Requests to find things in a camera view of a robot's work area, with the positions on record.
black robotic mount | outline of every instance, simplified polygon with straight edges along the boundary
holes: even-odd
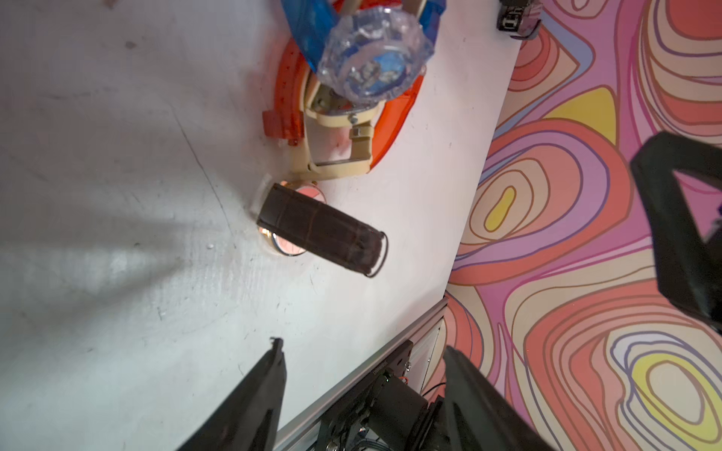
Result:
[[[660,293],[719,332],[722,227],[701,238],[674,171],[722,189],[720,149],[660,133],[642,146],[630,166],[651,226]],[[282,344],[280,338],[273,340],[273,348],[180,450],[272,450],[286,384]],[[314,451],[552,449],[449,346],[443,357],[446,397],[428,403],[399,379],[412,346],[406,341],[392,351],[322,415]],[[383,443],[366,439],[369,429]]]
[[[275,338],[180,451],[271,451],[286,384]],[[412,342],[392,351],[321,417],[316,451],[551,451],[459,351],[447,346],[446,397],[428,403],[401,381]],[[381,440],[365,438],[368,430]]]

white tabletop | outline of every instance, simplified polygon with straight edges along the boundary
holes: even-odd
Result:
[[[450,0],[396,144],[321,184],[389,236],[366,279],[246,214],[286,164],[277,0],[0,2],[0,449],[174,450],[271,336],[282,426],[434,305],[518,52],[497,11]]]

black cable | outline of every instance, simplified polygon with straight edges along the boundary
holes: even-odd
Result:
[[[370,448],[375,451],[391,451],[391,448],[387,447],[383,443],[366,439],[356,442],[356,444],[351,447],[351,451],[359,451],[361,448]]]
[[[439,382],[438,384],[436,384],[436,385],[434,385],[433,387],[431,387],[429,390],[426,390],[426,393],[424,393],[422,396],[423,396],[423,397],[426,397],[426,395],[428,395],[429,393],[431,393],[432,390],[434,390],[436,387],[440,387],[440,386],[442,386],[442,385],[446,385],[446,382]]]

orange plastic tab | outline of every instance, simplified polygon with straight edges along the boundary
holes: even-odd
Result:
[[[266,136],[291,141],[302,139],[303,111],[300,99],[306,88],[305,80],[310,67],[293,39],[288,40],[276,76],[274,109],[263,112]]]
[[[388,6],[394,8],[401,6],[401,0],[363,0],[359,9],[373,8],[376,6]]]

scratch mark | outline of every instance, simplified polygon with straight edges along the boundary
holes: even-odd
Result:
[[[138,196],[136,196],[133,191],[131,191],[131,196],[133,196],[133,199],[135,199],[136,202],[138,203],[138,205],[140,205],[140,207],[143,208],[143,203],[140,201],[140,199],[138,199]]]
[[[3,150],[4,150],[5,155],[7,155],[7,157],[10,159],[11,162],[15,163],[16,166],[21,167],[23,170],[25,170],[25,172],[32,175],[33,178],[35,178],[41,182],[45,182],[45,183],[50,182],[50,180],[48,180],[48,178],[46,176],[39,173],[37,170],[33,169],[32,167],[26,165],[25,162],[23,162],[21,159],[10,154],[10,152],[8,152],[6,149],[3,149]]]
[[[70,282],[68,282],[63,276],[61,276],[57,271],[54,271],[50,267],[46,267],[44,265],[40,265],[36,263],[34,260],[31,260],[29,258],[20,257],[20,260],[22,260],[25,264],[30,265],[34,268],[37,268],[40,271],[45,271],[46,273],[49,273],[51,276],[55,277],[57,280],[59,280],[63,286],[77,294],[82,295],[85,299],[95,299],[96,296],[93,294],[90,294],[89,292],[86,292],[84,289],[79,288]]]
[[[38,331],[38,327],[35,325],[35,323],[30,319],[30,317],[27,316],[27,313],[20,310],[20,316],[23,320],[27,321],[27,323],[32,327],[36,332]]]
[[[241,116],[240,111],[238,110],[238,106],[235,104],[235,100],[233,98],[234,98],[233,93],[229,89],[228,90],[228,99],[230,100],[230,104],[233,105],[233,109],[235,110],[236,115],[238,115],[240,117]]]
[[[62,95],[55,95],[55,94],[41,94],[40,97],[43,99],[50,99],[50,100],[65,100],[68,97],[64,97]]]
[[[208,172],[206,172],[206,168],[203,167],[201,164],[201,160],[198,159],[198,155],[196,154],[196,150],[193,148],[193,145],[191,144],[191,140],[188,139],[188,135],[186,135],[186,130],[181,125],[181,122],[178,120],[178,115],[175,114],[175,108],[171,107],[171,110],[173,112],[173,117],[175,118],[175,123],[178,124],[178,128],[180,129],[180,132],[183,134],[183,139],[186,140],[186,144],[188,145],[188,148],[191,150],[191,153],[193,154],[193,158],[196,159],[196,163],[198,164],[198,167],[201,168],[201,171],[203,171],[203,175],[206,176],[206,180],[208,181],[208,184],[211,187],[211,190],[213,191],[213,194],[216,196],[216,201],[218,201],[218,205],[221,207],[221,211],[223,212],[223,217],[226,220],[226,225],[228,226],[228,232],[230,232],[231,240],[233,240],[233,248],[238,249],[235,245],[235,235],[233,234],[233,229],[230,226],[230,221],[228,220],[228,215],[225,212],[225,208],[223,208],[223,202],[221,202],[220,197],[218,197],[218,193],[216,192],[216,188],[214,188],[213,183],[211,183],[211,178],[208,176]]]
[[[198,332],[199,330],[203,330],[203,329],[209,327],[210,325],[213,325],[214,323],[217,323],[218,321],[222,320],[222,319],[225,318],[227,315],[228,315],[228,312],[224,313],[223,315],[220,315],[218,318],[214,319],[214,320],[211,321],[210,323],[204,324],[204,325],[202,325],[202,326],[200,326],[200,327],[198,327],[198,328],[195,328],[195,329],[193,329],[193,330],[183,331],[183,332],[181,332],[180,334],[181,334],[181,335],[188,335],[189,333],[195,333],[195,332]]]

